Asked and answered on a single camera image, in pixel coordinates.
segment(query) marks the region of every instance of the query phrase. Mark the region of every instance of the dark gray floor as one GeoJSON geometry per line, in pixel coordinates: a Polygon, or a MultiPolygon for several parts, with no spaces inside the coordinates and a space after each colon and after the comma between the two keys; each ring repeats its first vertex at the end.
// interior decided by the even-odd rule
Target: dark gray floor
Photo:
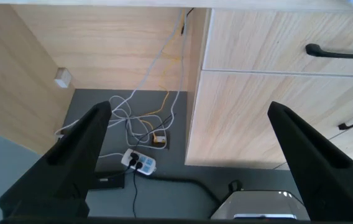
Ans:
{"type": "MultiPolygon", "coordinates": [[[[81,118],[95,103],[108,100],[113,95],[127,98],[131,91],[126,90],[76,90],[65,120],[70,124],[81,118]]],[[[163,119],[170,114],[170,107],[176,92],[170,93],[164,110],[158,115],[163,119]]],[[[133,115],[139,115],[157,110],[161,107],[165,92],[137,91],[129,100],[133,115]]],[[[246,190],[286,190],[299,199],[299,193],[289,171],[236,169],[223,167],[186,166],[185,136],[186,136],[186,92],[182,92],[175,105],[175,121],[168,130],[170,135],[169,150],[139,149],[139,152],[153,157],[157,161],[154,173],[161,177],[183,177],[196,179],[205,185],[218,197],[227,194],[230,181],[239,179],[246,190]]],[[[143,131],[136,126],[136,131],[143,131]]],[[[119,124],[108,129],[101,154],[110,152],[124,153],[127,149],[125,126],[119,124]]],[[[121,170],[121,157],[112,156],[99,159],[97,170],[121,170]]],[[[138,217],[173,217],[173,218],[206,218],[214,207],[212,201],[197,186],[191,184],[173,184],[137,177],[139,195],[137,198],[138,217]]],[[[122,190],[107,190],[90,192],[87,202],[90,205],[90,215],[129,217],[132,215],[134,198],[132,174],[126,178],[126,188],[122,190]]]]}

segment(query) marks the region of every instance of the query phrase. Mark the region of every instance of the white power strip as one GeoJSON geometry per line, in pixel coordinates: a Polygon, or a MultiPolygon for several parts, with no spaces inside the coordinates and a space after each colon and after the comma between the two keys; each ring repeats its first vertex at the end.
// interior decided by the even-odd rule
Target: white power strip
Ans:
{"type": "Polygon", "coordinates": [[[128,167],[129,161],[131,161],[131,159],[132,159],[132,157],[131,157],[132,152],[139,156],[138,162],[141,162],[143,165],[142,168],[138,169],[139,172],[141,172],[145,175],[150,175],[156,171],[156,160],[155,159],[153,159],[149,156],[143,155],[142,153],[134,151],[132,149],[127,149],[126,153],[124,153],[124,155],[121,159],[121,164],[128,167]]]}

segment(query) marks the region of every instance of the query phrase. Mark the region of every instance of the wall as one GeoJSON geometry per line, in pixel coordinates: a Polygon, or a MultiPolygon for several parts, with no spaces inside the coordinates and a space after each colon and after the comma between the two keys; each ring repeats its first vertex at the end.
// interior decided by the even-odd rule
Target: wall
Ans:
{"type": "MultiPolygon", "coordinates": [[[[172,33],[179,8],[107,6],[28,6],[13,8],[59,67],[73,75],[76,88],[133,90],[172,33]]],[[[142,90],[177,90],[181,25],[153,67],[142,90]]],[[[190,36],[185,46],[189,70],[190,36]]]]}
{"type": "Polygon", "coordinates": [[[35,152],[55,142],[74,88],[59,88],[57,65],[15,13],[0,5],[0,135],[35,152]]]}

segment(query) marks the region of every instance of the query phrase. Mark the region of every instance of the wooden wall panel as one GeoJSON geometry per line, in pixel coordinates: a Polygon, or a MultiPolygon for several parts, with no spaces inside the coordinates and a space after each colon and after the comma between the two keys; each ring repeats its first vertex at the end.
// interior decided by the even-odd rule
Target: wooden wall panel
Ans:
{"type": "Polygon", "coordinates": [[[57,87],[57,66],[11,6],[0,5],[0,135],[35,152],[55,142],[74,88],[57,87]]]}
{"type": "Polygon", "coordinates": [[[195,110],[195,99],[197,86],[203,65],[204,51],[207,43],[210,9],[195,9],[192,12],[192,38],[190,49],[190,70],[187,77],[187,105],[186,105],[186,148],[189,146],[189,133],[193,111],[195,110]]]}
{"type": "Polygon", "coordinates": [[[353,5],[346,0],[0,0],[0,3],[78,6],[207,7],[289,11],[353,11],[353,5]]]}
{"type": "Polygon", "coordinates": [[[353,78],[202,71],[187,165],[273,169],[285,162],[267,111],[290,107],[326,138],[353,118],[353,78]]]}
{"type": "MultiPolygon", "coordinates": [[[[76,88],[136,88],[164,41],[172,33],[179,8],[13,6],[59,67],[73,75],[76,88]]],[[[178,28],[164,50],[179,58],[182,36],[178,28]]],[[[185,72],[189,69],[191,29],[185,47],[185,72]]],[[[180,64],[162,56],[143,90],[177,90],[180,64]]]]}

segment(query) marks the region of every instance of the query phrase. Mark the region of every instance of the black cable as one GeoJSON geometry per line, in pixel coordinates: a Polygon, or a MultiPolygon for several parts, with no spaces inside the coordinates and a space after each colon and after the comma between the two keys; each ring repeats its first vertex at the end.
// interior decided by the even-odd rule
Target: black cable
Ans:
{"type": "MultiPolygon", "coordinates": [[[[191,8],[189,12],[186,15],[186,19],[188,18],[189,14],[194,10],[194,8],[191,8]]],[[[185,30],[185,23],[183,23],[182,30],[181,30],[181,35],[183,35],[183,31],[185,30]]]]}
{"type": "Polygon", "coordinates": [[[139,177],[142,177],[142,178],[145,178],[148,180],[195,184],[198,187],[202,188],[207,193],[207,195],[211,198],[211,200],[216,204],[216,208],[218,208],[221,205],[220,199],[218,199],[207,186],[205,186],[203,183],[201,183],[198,180],[187,179],[187,178],[156,177],[156,176],[152,176],[152,175],[147,176],[147,175],[140,174],[140,173],[138,173],[138,175],[139,175],[139,177]]]}
{"type": "Polygon", "coordinates": [[[287,162],[284,162],[284,163],[280,164],[279,166],[276,166],[276,167],[273,168],[273,169],[277,169],[277,168],[281,167],[282,165],[284,165],[284,164],[286,164],[286,163],[287,163],[287,162]]]}
{"type": "Polygon", "coordinates": [[[135,176],[136,176],[136,173],[137,173],[137,171],[136,171],[136,170],[134,170],[134,187],[135,187],[135,196],[134,196],[134,202],[132,203],[132,212],[134,212],[134,218],[136,218],[136,217],[137,217],[137,214],[136,214],[136,212],[135,212],[135,202],[136,202],[136,200],[137,200],[137,196],[138,196],[138,188],[137,188],[137,184],[136,184],[136,182],[135,182],[135,176]]]}

